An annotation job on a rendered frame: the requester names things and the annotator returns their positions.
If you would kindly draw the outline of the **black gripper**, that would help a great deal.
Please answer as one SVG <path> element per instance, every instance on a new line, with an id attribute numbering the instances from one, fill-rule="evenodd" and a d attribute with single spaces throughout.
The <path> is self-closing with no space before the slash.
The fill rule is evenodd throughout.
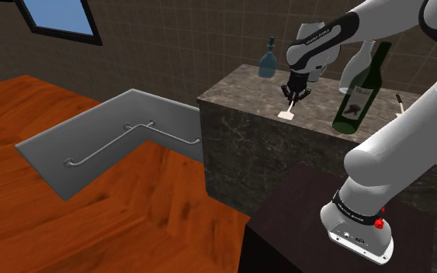
<path id="1" fill-rule="evenodd" d="M 287 84 L 281 85 L 281 90 L 288 100 L 288 105 L 293 103 L 293 92 L 296 92 L 294 95 L 294 103 L 306 98 L 311 93 L 311 89 L 307 88 L 308 77 L 308 73 L 303 74 L 296 73 L 295 71 L 290 72 L 290 77 Z"/>

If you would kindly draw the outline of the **white spatula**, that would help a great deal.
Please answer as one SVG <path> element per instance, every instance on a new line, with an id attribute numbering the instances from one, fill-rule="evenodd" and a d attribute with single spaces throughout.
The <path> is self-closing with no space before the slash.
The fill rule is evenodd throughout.
<path id="1" fill-rule="evenodd" d="M 294 114 L 291 112 L 292 108 L 293 108 L 293 101 L 290 102 L 289 107 L 286 111 L 281 111 L 278 114 L 278 117 L 281 119 L 292 120 L 294 117 Z"/>

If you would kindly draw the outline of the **blue glass bottle with stopper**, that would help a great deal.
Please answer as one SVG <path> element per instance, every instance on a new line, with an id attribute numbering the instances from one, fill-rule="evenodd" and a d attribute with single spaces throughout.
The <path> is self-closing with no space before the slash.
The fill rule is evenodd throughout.
<path id="1" fill-rule="evenodd" d="M 276 72 L 277 59 L 273 54 L 275 38 L 269 37 L 267 53 L 259 61 L 258 76 L 261 78 L 272 78 Z"/>

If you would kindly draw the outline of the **clear glass bottle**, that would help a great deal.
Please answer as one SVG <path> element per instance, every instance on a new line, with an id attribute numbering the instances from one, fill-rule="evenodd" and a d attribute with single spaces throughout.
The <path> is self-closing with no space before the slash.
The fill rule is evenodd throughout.
<path id="1" fill-rule="evenodd" d="M 346 64 L 338 85 L 338 90 L 341 93 L 346 94 L 352 79 L 369 66 L 372 60 L 371 51 L 375 42 L 375 40 L 365 40 L 360 50 Z"/>

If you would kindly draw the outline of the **dark green wine bottle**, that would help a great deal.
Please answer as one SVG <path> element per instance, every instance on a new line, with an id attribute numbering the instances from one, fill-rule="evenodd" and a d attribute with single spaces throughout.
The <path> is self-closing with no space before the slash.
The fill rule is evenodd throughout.
<path id="1" fill-rule="evenodd" d="M 380 68 L 392 43 L 383 41 L 378 46 L 368 67 L 351 81 L 338 109 L 332 127 L 343 134 L 354 134 L 382 86 Z"/>

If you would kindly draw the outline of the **dark robot stand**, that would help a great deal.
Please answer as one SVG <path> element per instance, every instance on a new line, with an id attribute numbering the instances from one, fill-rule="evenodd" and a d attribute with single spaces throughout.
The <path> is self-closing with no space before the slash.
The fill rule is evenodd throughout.
<path id="1" fill-rule="evenodd" d="M 396 199 L 386 205 L 394 252 L 385 265 L 329 239 L 320 210 L 343 183 L 297 164 L 247 222 L 238 273 L 432 273 L 435 221 Z"/>

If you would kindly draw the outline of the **black-framed window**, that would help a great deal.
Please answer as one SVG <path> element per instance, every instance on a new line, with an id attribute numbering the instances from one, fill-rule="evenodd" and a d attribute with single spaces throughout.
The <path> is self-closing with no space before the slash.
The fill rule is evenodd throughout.
<path id="1" fill-rule="evenodd" d="M 102 46 L 88 0 L 14 0 L 31 33 Z"/>

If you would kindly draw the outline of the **grey panel with grab rail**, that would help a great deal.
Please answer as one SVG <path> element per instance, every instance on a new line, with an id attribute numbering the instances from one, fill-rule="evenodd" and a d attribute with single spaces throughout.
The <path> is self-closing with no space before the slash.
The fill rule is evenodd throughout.
<path id="1" fill-rule="evenodd" d="M 15 148 L 67 201 L 145 141 L 203 161 L 199 109 L 130 89 Z"/>

